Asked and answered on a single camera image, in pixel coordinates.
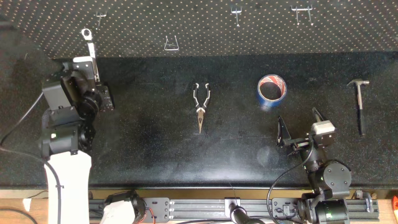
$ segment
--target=hammer head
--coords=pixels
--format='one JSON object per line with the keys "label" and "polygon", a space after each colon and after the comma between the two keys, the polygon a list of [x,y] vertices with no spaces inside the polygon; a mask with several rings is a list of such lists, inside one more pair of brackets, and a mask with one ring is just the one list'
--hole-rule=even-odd
{"label": "hammer head", "polygon": [[352,83],[355,83],[356,86],[360,86],[360,85],[368,85],[370,82],[369,80],[362,80],[360,78],[357,78],[349,82],[347,85],[350,85]]}

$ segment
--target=wooden floor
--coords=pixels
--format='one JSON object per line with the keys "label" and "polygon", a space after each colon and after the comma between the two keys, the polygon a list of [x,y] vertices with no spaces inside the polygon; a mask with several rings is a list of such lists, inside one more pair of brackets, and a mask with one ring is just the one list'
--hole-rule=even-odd
{"label": "wooden floor", "polygon": [[[391,200],[378,200],[380,209],[380,222],[367,222],[366,224],[397,224],[396,218],[392,211]],[[34,217],[38,224],[47,223],[47,212],[48,212],[48,199],[32,199],[30,205],[30,212],[26,212],[22,204],[22,199],[0,199],[0,208],[14,208],[23,212],[28,213]],[[29,223],[32,222],[21,214],[14,212],[0,211],[0,224],[9,223]]]}

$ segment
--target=pegboard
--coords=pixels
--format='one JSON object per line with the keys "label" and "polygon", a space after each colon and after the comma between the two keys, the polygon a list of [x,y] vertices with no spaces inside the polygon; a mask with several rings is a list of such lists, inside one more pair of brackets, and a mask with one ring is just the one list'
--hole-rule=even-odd
{"label": "pegboard", "polygon": [[[238,15],[231,8],[242,7]],[[313,7],[296,13],[290,7]],[[51,58],[397,51],[398,0],[1,0],[0,13]],[[106,13],[98,27],[97,13]],[[166,51],[166,35],[179,50]]]}

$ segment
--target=hammer handle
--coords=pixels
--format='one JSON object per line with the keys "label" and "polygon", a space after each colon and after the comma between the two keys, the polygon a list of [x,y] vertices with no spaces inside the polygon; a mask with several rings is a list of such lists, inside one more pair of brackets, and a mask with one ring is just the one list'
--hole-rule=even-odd
{"label": "hammer handle", "polygon": [[365,118],[363,110],[358,110],[359,135],[365,137]]}

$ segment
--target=roll of tape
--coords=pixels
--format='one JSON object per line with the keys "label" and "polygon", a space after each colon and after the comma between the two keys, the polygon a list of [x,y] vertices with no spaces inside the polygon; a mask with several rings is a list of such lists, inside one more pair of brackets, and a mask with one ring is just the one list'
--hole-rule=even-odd
{"label": "roll of tape", "polygon": [[[280,97],[278,99],[270,100],[261,93],[260,87],[267,82],[271,82],[279,87]],[[285,80],[283,80],[283,78],[281,78],[278,75],[274,74],[266,75],[260,79],[259,84],[257,85],[257,97],[260,101],[260,104],[263,106],[273,107],[279,105],[279,103],[285,98],[286,93],[287,93],[287,86]]]}

